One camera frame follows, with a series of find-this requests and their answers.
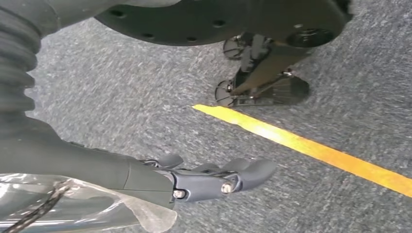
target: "yellow line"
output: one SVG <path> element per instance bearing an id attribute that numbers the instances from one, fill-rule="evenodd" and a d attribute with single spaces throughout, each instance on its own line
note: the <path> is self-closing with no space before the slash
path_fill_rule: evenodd
<path id="1" fill-rule="evenodd" d="M 383 187 L 412 197 L 412 179 L 398 173 L 386 170 L 228 108 L 204 105 L 195 105 L 193 108 L 228 123 L 239 125 L 249 132 L 382 185 Z"/>

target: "black cable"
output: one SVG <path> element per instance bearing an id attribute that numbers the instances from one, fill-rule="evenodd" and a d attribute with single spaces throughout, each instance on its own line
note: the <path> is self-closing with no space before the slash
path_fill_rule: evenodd
<path id="1" fill-rule="evenodd" d="M 49 198 L 36 210 L 27 214 L 25 217 L 16 222 L 13 226 L 9 227 L 2 233 L 18 233 L 32 223 L 36 222 L 39 218 L 46 215 L 64 196 L 64 194 L 71 188 L 69 183 L 61 183 L 50 193 Z"/>

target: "mounting hole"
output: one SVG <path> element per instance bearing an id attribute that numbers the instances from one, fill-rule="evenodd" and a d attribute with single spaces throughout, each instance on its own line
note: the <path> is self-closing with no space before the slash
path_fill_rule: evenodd
<path id="1" fill-rule="evenodd" d="M 146 38 L 148 38 L 148 39 L 154 39 L 154 38 L 155 38 L 155 35 L 150 34 L 150 33 L 143 33 L 142 36 L 144 36 L 144 37 L 146 37 Z"/>
<path id="2" fill-rule="evenodd" d="M 197 38 L 193 36 L 189 36 L 186 38 L 186 40 L 188 40 L 189 42 L 196 42 Z"/>
<path id="3" fill-rule="evenodd" d="M 112 14 L 113 16 L 116 16 L 117 18 L 125 18 L 126 14 L 121 12 L 121 11 L 117 11 L 117 10 L 112 10 L 110 11 L 110 14 Z"/>
<path id="4" fill-rule="evenodd" d="M 213 21 L 213 26 L 214 26 L 215 28 L 221 28 L 221 27 L 223 27 L 225 24 L 226 24 L 226 21 L 224 21 L 224 20 L 215 20 L 215 21 Z"/>

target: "screw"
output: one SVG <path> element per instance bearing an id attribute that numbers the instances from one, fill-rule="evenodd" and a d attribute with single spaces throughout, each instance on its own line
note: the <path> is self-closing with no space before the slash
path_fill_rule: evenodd
<path id="1" fill-rule="evenodd" d="M 230 183 L 224 183 L 222 185 L 222 193 L 229 194 L 233 192 L 233 186 Z"/>
<path id="2" fill-rule="evenodd" d="M 178 199 L 182 199 L 186 196 L 186 192 L 183 190 L 174 190 L 173 191 L 173 197 L 174 198 L 178 198 Z"/>

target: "plastic wrap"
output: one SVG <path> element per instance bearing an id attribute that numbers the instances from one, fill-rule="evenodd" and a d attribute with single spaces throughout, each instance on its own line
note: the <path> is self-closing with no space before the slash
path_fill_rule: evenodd
<path id="1" fill-rule="evenodd" d="M 81 180 L 0 174 L 0 232 L 43 204 L 57 183 L 68 183 L 70 190 L 25 233 L 85 232 L 133 225 L 162 233 L 177 220 L 173 210 Z"/>

